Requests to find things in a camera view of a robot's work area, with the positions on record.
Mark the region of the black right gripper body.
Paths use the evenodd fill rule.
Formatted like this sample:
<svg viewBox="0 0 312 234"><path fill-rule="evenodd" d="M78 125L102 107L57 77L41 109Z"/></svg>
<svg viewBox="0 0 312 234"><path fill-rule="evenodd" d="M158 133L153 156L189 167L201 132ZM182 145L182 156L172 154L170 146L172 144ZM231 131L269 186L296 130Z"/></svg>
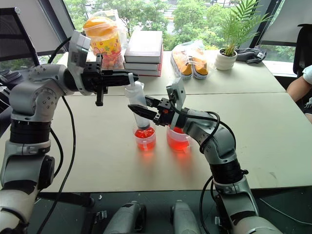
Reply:
<svg viewBox="0 0 312 234"><path fill-rule="evenodd" d="M173 117L174 117L174 110L171 107L171 104L168 99L162 98L158 105L156 106L158 112L156 113L153 122L156 125L166 126L170 125Z"/></svg>

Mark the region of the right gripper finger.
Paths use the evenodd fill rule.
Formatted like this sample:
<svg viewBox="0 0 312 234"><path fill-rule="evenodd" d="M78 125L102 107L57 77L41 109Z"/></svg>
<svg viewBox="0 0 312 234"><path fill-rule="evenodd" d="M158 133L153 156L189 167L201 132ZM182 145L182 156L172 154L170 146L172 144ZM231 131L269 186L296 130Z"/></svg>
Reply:
<svg viewBox="0 0 312 234"><path fill-rule="evenodd" d="M139 105L139 104L129 104L128 108L135 114L140 117L153 120L154 117L157 115L157 112L149 110L147 107Z"/></svg>
<svg viewBox="0 0 312 234"><path fill-rule="evenodd" d="M145 96L145 100L146 100L146 105L152 108L157 108L161 102L161 100L156 99L151 96Z"/></svg>

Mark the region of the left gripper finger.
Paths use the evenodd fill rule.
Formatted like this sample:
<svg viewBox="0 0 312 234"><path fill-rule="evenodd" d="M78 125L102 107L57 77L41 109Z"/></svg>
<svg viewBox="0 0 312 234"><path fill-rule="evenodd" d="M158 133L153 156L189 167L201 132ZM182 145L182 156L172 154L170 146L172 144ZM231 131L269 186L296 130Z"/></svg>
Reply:
<svg viewBox="0 0 312 234"><path fill-rule="evenodd" d="M102 70L102 75L113 78L128 78L129 74L133 74L134 79L138 79L138 75L128 70Z"/></svg>
<svg viewBox="0 0 312 234"><path fill-rule="evenodd" d="M116 87L129 85L130 81L128 78L105 78L103 80L103 86L105 87Z"/></svg>

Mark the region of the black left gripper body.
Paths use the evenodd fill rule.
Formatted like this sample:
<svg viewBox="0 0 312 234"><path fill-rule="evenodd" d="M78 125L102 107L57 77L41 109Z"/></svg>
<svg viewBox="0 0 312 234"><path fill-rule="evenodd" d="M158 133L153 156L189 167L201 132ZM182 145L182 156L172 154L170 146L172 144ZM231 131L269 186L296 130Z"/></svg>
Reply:
<svg viewBox="0 0 312 234"><path fill-rule="evenodd" d="M85 63L83 73L81 74L85 90L96 95L96 106L103 106L104 94L108 93L108 87L104 84L102 75L102 54L96 55L96 61Z"/></svg>

